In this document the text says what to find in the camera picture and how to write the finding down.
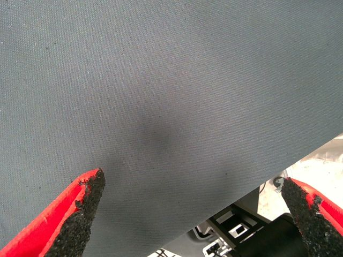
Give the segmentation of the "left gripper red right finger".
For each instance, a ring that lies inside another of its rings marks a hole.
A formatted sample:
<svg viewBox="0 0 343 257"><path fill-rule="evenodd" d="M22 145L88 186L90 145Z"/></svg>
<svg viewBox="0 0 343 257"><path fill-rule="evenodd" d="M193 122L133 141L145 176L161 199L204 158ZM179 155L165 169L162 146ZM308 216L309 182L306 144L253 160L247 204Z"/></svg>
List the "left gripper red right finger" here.
<svg viewBox="0 0 343 257"><path fill-rule="evenodd" d="M285 178L281 195L309 256L342 256L342 208L314 187Z"/></svg>

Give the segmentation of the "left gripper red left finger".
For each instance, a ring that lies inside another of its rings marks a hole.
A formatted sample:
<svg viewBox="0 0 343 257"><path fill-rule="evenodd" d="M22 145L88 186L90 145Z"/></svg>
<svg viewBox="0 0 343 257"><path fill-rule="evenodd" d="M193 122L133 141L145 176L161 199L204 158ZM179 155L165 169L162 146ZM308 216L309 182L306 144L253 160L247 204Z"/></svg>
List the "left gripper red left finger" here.
<svg viewBox="0 0 343 257"><path fill-rule="evenodd" d="M77 177L1 249L1 256L82 256L104 187L100 168Z"/></svg>

